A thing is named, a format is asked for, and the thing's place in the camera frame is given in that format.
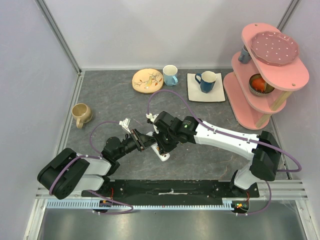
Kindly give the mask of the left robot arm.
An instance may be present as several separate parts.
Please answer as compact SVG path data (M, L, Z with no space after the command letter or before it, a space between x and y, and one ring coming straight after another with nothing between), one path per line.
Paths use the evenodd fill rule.
M133 129L123 140L108 138L102 156L79 154L67 147L39 172L37 180L49 190L51 196L59 200L65 199L73 191L84 190L92 190L99 197L104 197L110 191L110 185L105 180L119 168L118 160L155 143L152 135Z

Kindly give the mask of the white remote control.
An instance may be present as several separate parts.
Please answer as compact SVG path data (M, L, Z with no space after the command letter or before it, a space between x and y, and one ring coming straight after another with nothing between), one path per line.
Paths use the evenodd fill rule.
M158 144L155 143L152 146L150 146L151 149L155 152L155 154L158 156L158 158L162 161L165 162L170 158L170 153L160 153L158 149Z

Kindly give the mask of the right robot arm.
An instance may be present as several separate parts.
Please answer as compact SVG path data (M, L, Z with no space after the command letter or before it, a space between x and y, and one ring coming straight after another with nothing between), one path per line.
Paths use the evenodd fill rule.
M180 120L166 111L148 113L146 117L154 128L152 136L156 142L151 148L163 162L179 143L213 146L246 158L248 163L235 171L229 184L229 191L235 197L242 196L259 180L272 182L276 178L281 153L276 139L268 131L260 135L245 134L216 127L193 116Z

